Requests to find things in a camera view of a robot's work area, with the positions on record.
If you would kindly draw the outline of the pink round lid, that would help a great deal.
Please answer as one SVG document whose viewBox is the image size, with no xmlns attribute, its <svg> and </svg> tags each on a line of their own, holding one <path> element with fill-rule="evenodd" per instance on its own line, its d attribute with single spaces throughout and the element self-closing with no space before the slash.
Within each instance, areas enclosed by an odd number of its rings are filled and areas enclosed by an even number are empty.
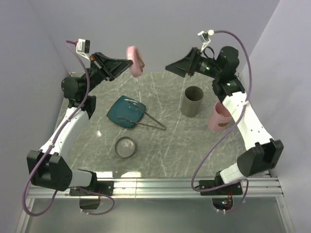
<svg viewBox="0 0 311 233">
<path fill-rule="evenodd" d="M 127 60 L 131 60 L 133 64 L 129 70 L 133 77 L 137 78 L 143 74 L 145 63 L 141 57 L 140 51 L 136 46 L 129 46 L 126 51 Z"/>
</svg>

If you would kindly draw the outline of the grey cylindrical container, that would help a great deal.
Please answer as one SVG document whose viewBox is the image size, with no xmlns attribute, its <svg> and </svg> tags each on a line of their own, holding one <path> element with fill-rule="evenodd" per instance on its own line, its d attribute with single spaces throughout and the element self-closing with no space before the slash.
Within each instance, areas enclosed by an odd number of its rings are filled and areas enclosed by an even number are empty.
<svg viewBox="0 0 311 233">
<path fill-rule="evenodd" d="M 199 113 L 199 109 L 204 98 L 204 93 L 197 86 L 189 86 L 185 89 L 181 104 L 181 113 L 186 117 L 195 117 Z"/>
</svg>

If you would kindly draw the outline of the teal square plate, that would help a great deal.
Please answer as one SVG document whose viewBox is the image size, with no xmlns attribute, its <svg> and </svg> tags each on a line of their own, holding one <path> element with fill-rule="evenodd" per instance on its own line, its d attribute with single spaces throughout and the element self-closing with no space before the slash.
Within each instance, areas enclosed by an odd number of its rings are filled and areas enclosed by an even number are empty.
<svg viewBox="0 0 311 233">
<path fill-rule="evenodd" d="M 112 105 L 106 116 L 118 126 L 129 129 L 133 128 L 135 122 L 139 122 L 144 113 L 138 107 L 132 105 L 131 102 L 135 103 L 142 110 L 146 110 L 146 106 L 143 103 L 128 96 L 121 96 Z"/>
</svg>

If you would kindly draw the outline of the pink cylindrical container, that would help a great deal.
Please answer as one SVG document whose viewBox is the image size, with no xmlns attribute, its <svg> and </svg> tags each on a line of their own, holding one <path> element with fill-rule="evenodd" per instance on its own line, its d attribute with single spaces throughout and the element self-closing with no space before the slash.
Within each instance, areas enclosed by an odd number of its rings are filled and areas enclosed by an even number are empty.
<svg viewBox="0 0 311 233">
<path fill-rule="evenodd" d="M 207 126 L 210 130 L 219 133 L 225 130 L 231 119 L 232 117 L 230 112 L 219 101 L 213 107 Z"/>
</svg>

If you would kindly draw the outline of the metal tongs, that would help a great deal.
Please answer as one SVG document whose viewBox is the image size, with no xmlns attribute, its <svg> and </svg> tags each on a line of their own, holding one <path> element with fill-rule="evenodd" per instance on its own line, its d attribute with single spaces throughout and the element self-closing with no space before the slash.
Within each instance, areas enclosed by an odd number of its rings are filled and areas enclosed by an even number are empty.
<svg viewBox="0 0 311 233">
<path fill-rule="evenodd" d="M 151 129 L 157 129 L 161 131 L 165 131 L 167 129 L 167 126 L 164 125 L 162 122 L 160 122 L 158 119 L 156 119 L 154 116 L 150 115 L 147 110 L 142 110 L 140 107 L 138 107 L 143 113 L 143 117 L 139 122 L 135 122 L 135 126 L 142 126 L 145 128 L 151 128 Z"/>
</svg>

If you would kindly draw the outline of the grey round lid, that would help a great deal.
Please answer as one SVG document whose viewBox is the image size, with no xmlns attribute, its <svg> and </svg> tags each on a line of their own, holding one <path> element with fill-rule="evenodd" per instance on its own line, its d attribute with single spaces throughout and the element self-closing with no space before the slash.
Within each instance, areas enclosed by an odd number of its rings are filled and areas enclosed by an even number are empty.
<svg viewBox="0 0 311 233">
<path fill-rule="evenodd" d="M 130 137 L 121 137 L 115 143 L 115 153 L 120 158 L 129 158 L 134 155 L 136 151 L 136 144 Z"/>
</svg>

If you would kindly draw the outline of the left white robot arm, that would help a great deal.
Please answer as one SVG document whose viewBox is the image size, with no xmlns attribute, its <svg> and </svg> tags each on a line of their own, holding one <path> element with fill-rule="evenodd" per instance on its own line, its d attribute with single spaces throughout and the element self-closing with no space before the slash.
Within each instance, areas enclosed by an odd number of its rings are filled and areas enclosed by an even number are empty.
<svg viewBox="0 0 311 233">
<path fill-rule="evenodd" d="M 61 82 L 69 104 L 65 117 L 39 149 L 27 155 L 30 173 L 28 183 L 57 191 L 81 187 L 87 195 L 98 191 L 97 175 L 87 170 L 72 170 L 65 158 L 83 127 L 96 108 L 96 97 L 89 95 L 102 81 L 113 81 L 133 64 L 132 60 L 113 59 L 95 52 L 90 56 L 90 67 L 81 76 L 68 76 Z"/>
</svg>

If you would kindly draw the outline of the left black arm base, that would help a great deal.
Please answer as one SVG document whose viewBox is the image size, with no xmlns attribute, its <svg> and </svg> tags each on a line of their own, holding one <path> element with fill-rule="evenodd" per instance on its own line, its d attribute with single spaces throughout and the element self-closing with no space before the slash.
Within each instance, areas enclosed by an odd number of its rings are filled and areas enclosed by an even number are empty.
<svg viewBox="0 0 311 233">
<path fill-rule="evenodd" d="M 79 198 L 79 207 L 83 211 L 101 211 L 104 199 L 110 201 L 114 190 L 114 181 L 97 181 L 94 187 L 71 188 L 70 197 Z"/>
</svg>

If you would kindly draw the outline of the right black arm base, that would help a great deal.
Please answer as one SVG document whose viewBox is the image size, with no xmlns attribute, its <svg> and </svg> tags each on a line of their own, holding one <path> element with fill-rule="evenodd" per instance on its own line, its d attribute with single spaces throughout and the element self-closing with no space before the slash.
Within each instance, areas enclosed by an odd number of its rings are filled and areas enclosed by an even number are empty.
<svg viewBox="0 0 311 233">
<path fill-rule="evenodd" d="M 219 189 L 215 189 L 218 184 L 223 184 L 216 180 L 199 180 L 199 184 L 194 188 L 200 190 L 201 196 L 213 196 L 212 205 L 217 212 L 230 212 L 238 207 L 234 202 L 234 196 L 243 195 L 241 183 L 234 183 Z"/>
</svg>

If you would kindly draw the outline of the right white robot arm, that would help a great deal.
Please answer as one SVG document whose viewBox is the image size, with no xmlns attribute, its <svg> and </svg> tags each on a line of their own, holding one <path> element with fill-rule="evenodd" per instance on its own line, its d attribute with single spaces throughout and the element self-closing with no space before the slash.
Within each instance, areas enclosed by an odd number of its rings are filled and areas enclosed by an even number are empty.
<svg viewBox="0 0 311 233">
<path fill-rule="evenodd" d="M 214 183 L 215 190 L 225 194 L 235 181 L 275 168 L 284 145 L 265 130 L 248 101 L 248 92 L 236 75 L 240 63 L 238 50 L 225 46 L 216 59 L 201 54 L 198 48 L 193 47 L 186 57 L 167 65 L 165 69 L 181 77 L 198 72 L 213 78 L 214 94 L 229 111 L 242 135 L 246 151 L 235 164 L 220 171 L 221 178 Z"/>
</svg>

